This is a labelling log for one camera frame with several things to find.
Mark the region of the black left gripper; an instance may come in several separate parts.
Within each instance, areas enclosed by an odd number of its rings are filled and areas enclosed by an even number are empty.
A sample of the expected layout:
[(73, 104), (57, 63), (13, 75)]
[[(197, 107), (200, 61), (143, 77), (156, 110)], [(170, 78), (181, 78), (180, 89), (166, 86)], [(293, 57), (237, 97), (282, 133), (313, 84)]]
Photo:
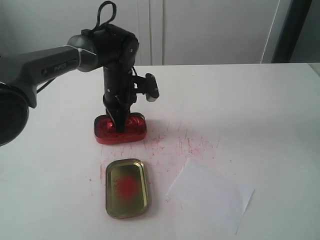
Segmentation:
[(123, 133), (131, 105), (137, 99), (133, 97), (133, 69), (123, 69), (120, 63), (111, 63), (103, 67), (104, 94), (103, 104), (115, 131)]

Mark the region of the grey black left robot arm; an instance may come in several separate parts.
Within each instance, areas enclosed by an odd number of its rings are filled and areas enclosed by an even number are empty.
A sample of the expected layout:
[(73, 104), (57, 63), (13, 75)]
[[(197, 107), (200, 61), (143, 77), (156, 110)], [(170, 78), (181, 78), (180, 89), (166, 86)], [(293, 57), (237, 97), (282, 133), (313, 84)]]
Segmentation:
[(113, 24), (83, 30), (64, 46), (2, 57), (0, 60), (0, 143), (13, 141), (25, 128), (29, 109), (37, 105), (37, 86), (73, 70), (108, 70), (103, 101), (115, 130), (125, 130), (130, 109), (132, 67), (139, 42)]

